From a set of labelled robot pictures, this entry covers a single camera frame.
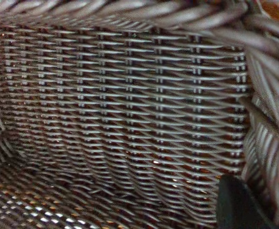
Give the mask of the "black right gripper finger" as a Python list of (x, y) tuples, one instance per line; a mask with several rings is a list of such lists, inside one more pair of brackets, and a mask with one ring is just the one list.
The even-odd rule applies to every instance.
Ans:
[(221, 176), (216, 205), (219, 229), (276, 229), (249, 187), (235, 176)]

